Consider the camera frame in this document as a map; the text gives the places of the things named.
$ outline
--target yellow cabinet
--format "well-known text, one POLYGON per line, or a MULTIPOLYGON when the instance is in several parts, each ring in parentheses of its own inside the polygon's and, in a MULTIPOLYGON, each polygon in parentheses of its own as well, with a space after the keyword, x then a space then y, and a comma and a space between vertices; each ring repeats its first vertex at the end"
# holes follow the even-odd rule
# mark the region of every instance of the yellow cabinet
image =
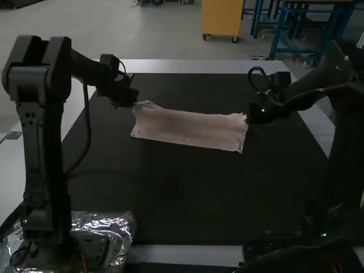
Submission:
POLYGON ((203 0, 202 34, 238 36, 244 0, 203 0))

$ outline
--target blue metal rack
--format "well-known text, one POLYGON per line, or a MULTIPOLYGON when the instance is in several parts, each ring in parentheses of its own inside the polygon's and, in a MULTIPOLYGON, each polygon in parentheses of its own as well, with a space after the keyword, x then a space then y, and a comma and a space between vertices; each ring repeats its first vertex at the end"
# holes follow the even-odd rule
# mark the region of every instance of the blue metal rack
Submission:
POLYGON ((355 2, 303 2, 300 5, 297 5, 293 8, 292 4, 297 2, 294 1, 283 1, 281 13, 279 16, 278 23, 275 26, 275 37, 271 45, 270 55, 268 60, 274 60, 277 53, 293 53, 296 56, 300 56, 301 54, 311 54, 310 60, 312 60, 312 65, 316 66, 323 53, 324 48, 327 43, 335 38, 339 38, 342 36, 346 25, 353 13, 355 8, 355 2), (334 7, 332 10, 309 10, 309 4, 321 4, 321 5, 332 5, 334 7), (285 19, 287 13, 291 13, 291 24, 289 26, 288 35, 286 35, 283 30, 285 28, 285 19), (294 34, 296 33, 295 38, 300 38, 307 13, 330 13, 330 18, 324 27, 324 33, 321 38, 321 43, 318 49, 307 49, 307 48, 299 48, 296 46, 294 41, 292 40, 294 34), (283 43, 287 46, 287 48, 279 48, 278 42, 279 40, 283 41, 283 43))
POLYGON ((321 54, 326 44, 331 39, 342 36, 353 13, 355 4, 358 1, 337 2, 337 0, 332 0, 317 2, 314 0, 276 0, 273 18, 275 19, 278 16, 279 11, 280 15, 279 20, 273 22, 270 18, 274 0, 270 0, 269 9, 263 9, 264 0, 256 0, 250 34, 256 39, 262 28, 275 30, 274 41, 272 42, 268 57, 269 60, 273 60, 277 53, 293 53, 297 57, 300 57, 301 54, 309 54, 312 65, 316 65, 321 59, 321 54), (309 7, 311 4, 333 5, 333 8, 332 10, 310 10, 309 7), (327 22, 315 22, 307 18, 308 13, 327 13, 330 14, 330 18, 327 22), (292 39, 301 39, 304 31, 311 27, 317 28, 323 33, 319 49, 299 48, 292 39), (287 48, 278 47, 280 40, 287 48))

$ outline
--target towel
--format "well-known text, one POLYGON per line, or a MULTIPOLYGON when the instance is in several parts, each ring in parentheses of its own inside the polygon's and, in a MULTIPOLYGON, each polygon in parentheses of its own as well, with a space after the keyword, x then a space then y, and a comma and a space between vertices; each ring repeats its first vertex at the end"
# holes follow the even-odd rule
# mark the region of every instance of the towel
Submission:
POLYGON ((200 114, 168 110, 153 102, 139 102, 133 110, 134 138, 195 147, 242 152, 248 130, 246 115, 200 114))

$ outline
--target concrete floor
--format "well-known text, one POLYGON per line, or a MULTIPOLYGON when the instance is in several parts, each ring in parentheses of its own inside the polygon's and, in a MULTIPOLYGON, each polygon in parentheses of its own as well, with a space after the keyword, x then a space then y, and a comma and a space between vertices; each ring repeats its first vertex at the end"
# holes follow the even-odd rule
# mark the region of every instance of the concrete floor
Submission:
MULTIPOLYGON (((241 21, 241 41, 201 37, 201 5, 166 4, 131 7, 131 0, 47 0, 19 10, 0 11, 0 68, 19 34, 43 38, 68 36, 73 48, 89 58, 112 53, 121 59, 223 59, 250 60, 268 55, 272 35, 254 40, 251 21, 241 21)), ((284 59, 297 78, 307 70, 284 59)), ((0 133, 17 122, 15 106, 0 90, 0 133)))

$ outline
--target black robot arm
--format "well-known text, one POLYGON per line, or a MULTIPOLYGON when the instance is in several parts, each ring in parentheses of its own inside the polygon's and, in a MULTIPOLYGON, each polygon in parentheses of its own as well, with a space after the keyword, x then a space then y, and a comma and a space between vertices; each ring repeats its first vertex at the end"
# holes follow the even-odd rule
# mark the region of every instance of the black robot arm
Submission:
MULTIPOLYGON (((20 220, 24 238, 38 248, 66 245, 71 229, 71 202, 63 171, 61 119, 71 92, 71 77, 96 87, 114 106, 132 107, 138 91, 119 71, 119 59, 101 55, 93 61, 74 51, 67 37, 49 41, 17 38, 2 73, 2 83, 16 103, 23 129, 26 165, 24 201, 11 215, 20 220)), ((1 236, 7 226, 1 226, 1 236)))
MULTIPOLYGON (((336 110, 336 129, 324 177, 305 205, 300 232, 285 238, 288 247, 252 259, 236 272, 268 272, 280 261, 318 256, 333 247, 362 243, 359 239, 364 220, 364 209, 360 209, 364 190, 363 72, 362 49, 353 42, 331 42, 320 65, 292 84, 289 72, 268 76, 261 68, 253 68, 249 73, 257 91, 257 101, 250 108, 250 124, 285 118, 327 96, 336 110), (265 78, 266 84, 260 88, 252 76, 255 70, 265 78)), ((276 242, 272 235, 264 240, 276 242)), ((244 250, 248 249, 257 249, 257 244, 247 243, 244 250)))

